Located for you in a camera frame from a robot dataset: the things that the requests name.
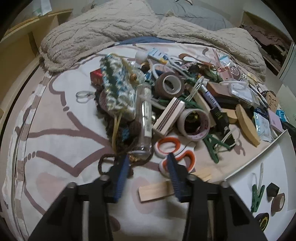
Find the fluffy blanket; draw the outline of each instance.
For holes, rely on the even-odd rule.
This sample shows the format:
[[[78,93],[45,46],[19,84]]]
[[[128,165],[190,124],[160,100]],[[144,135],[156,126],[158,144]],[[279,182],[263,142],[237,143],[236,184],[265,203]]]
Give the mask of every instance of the fluffy blanket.
[[[263,57],[246,30],[211,31],[179,19],[173,13],[159,20],[145,0],[113,0],[71,19],[48,33],[39,52],[49,71],[61,72],[117,41],[140,36],[215,47],[265,80]]]

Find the orange scissors handle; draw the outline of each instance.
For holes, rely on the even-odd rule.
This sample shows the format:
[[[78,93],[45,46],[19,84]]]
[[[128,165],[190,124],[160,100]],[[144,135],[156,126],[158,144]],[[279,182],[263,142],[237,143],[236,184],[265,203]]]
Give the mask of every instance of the orange scissors handle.
[[[196,163],[196,158],[195,158],[195,154],[193,151],[186,150],[186,151],[180,153],[179,155],[177,155],[175,157],[175,159],[177,162],[179,162],[186,156],[190,158],[190,164],[188,167],[186,167],[186,169],[187,169],[188,173],[191,173],[193,171],[193,169],[195,167],[195,163]],[[167,169],[167,162],[168,162],[168,160],[164,159],[159,163],[159,170],[166,177],[169,176],[168,169]]]
[[[176,137],[165,137],[160,140],[158,140],[155,145],[154,145],[154,151],[155,154],[160,157],[160,158],[165,158],[170,152],[165,152],[160,149],[160,145],[164,143],[174,143],[175,144],[175,149],[173,151],[170,151],[174,153],[174,155],[178,155],[179,153],[182,152],[181,148],[181,142],[178,138]]]

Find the red box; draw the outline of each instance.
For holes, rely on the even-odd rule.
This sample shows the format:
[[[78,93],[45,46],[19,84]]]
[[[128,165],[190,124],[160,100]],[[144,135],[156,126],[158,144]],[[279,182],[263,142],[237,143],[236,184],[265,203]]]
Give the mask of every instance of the red box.
[[[91,72],[90,76],[91,76],[91,82],[94,85],[100,85],[100,86],[103,85],[103,75],[102,75],[101,69],[97,69],[97,70]]]

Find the green plastic clip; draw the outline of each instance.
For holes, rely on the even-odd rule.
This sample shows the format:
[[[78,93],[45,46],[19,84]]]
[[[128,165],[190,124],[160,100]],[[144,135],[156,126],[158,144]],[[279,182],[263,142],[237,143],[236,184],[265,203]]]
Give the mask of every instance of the green plastic clip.
[[[208,134],[204,139],[203,139],[211,158],[213,159],[213,161],[215,163],[219,162],[219,158],[218,155],[216,154],[215,150],[214,150],[214,146],[216,144],[224,146],[227,150],[230,150],[230,146],[223,143],[222,141],[217,140],[216,138],[214,138],[211,134]]]
[[[251,212],[252,213],[257,212],[257,210],[259,208],[259,205],[260,205],[260,202],[261,202],[261,199],[263,197],[264,189],[265,189],[265,185],[262,185],[261,189],[260,189],[260,193],[258,195],[257,194],[257,185],[254,184],[252,186],[252,206],[251,206]]]

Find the pink package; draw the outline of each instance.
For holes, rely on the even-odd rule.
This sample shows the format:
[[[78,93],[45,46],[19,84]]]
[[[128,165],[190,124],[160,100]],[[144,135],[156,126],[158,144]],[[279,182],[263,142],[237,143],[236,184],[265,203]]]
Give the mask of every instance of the pink package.
[[[268,116],[271,127],[275,129],[275,131],[284,132],[284,129],[281,125],[281,120],[279,119],[278,115],[268,109]]]

